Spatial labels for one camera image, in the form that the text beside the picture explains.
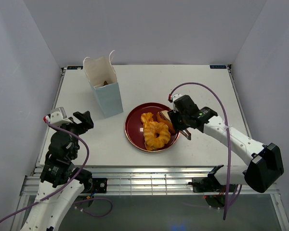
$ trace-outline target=light blue bag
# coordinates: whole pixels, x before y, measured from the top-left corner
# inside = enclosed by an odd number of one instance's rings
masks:
[[[83,69],[104,117],[108,118],[122,113],[123,106],[117,75],[110,60],[105,56],[98,59],[87,57],[83,60]]]

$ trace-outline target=round plate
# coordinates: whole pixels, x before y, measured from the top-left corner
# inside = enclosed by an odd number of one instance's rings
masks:
[[[127,116],[125,121],[125,133],[129,141],[137,148],[146,151],[146,152],[160,152],[169,148],[173,143],[179,138],[179,133],[176,135],[170,136],[170,140],[164,147],[157,150],[149,151],[145,148],[145,138],[143,132],[143,124],[140,120],[142,113],[151,112],[153,114],[154,121],[157,121],[156,114],[160,111],[167,110],[170,108],[162,105],[160,103],[144,103],[135,107]]]

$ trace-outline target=tabletop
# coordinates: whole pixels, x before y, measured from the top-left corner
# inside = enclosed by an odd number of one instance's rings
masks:
[[[124,123],[129,112],[140,104],[162,103],[172,108],[167,101],[170,91],[184,82],[199,82],[211,88],[225,106],[229,125],[246,134],[236,95],[227,69],[210,69],[209,65],[114,65],[124,112],[110,118],[103,113],[94,98],[84,70],[66,70],[56,107],[64,107],[68,117],[76,111],[90,111],[94,129],[81,137],[90,148],[87,166],[118,167],[191,167],[227,164],[227,148],[217,140],[198,130],[189,129],[192,140],[181,135],[170,148],[147,153],[134,147],[126,137]],[[200,86],[187,85],[176,93],[189,95],[199,108],[208,106],[221,117],[221,107],[214,96]],[[45,155],[54,130],[48,129],[40,164]],[[78,158],[73,161],[82,165],[86,149],[80,143]],[[232,152],[232,165],[244,162]]]

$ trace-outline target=metal frame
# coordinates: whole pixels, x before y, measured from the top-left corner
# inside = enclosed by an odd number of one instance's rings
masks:
[[[231,79],[236,100],[238,102],[242,119],[248,136],[251,137],[250,129],[247,125],[245,115],[237,94],[231,69],[227,65],[229,77]],[[63,68],[58,91],[54,99],[52,109],[55,107],[66,68]],[[43,146],[46,141],[48,130],[45,133],[43,145],[39,153],[36,168],[30,177],[26,177],[19,199],[17,209],[27,206],[30,196],[36,195],[39,185],[39,177],[42,172],[42,166],[39,164]],[[108,178],[107,195],[204,195],[204,193],[194,193],[192,186],[188,185],[193,177],[203,178],[212,170],[212,167],[86,167],[86,170],[92,172],[94,177]],[[249,186],[243,186],[241,194],[259,194]],[[273,184],[265,194],[270,194],[274,205],[278,221],[283,231],[289,231],[289,222],[287,220],[283,205],[280,200],[279,189]],[[21,228],[25,212],[17,214],[13,220],[12,231],[18,231]]]

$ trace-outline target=white wall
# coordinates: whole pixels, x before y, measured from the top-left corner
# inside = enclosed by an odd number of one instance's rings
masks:
[[[0,0],[0,218],[14,212],[41,148],[60,68],[22,0]],[[0,225],[9,230],[12,218]]]
[[[233,74],[253,137],[281,149],[285,173],[278,185],[289,218],[289,0],[267,1]]]
[[[24,0],[60,67],[230,64],[266,0]]]

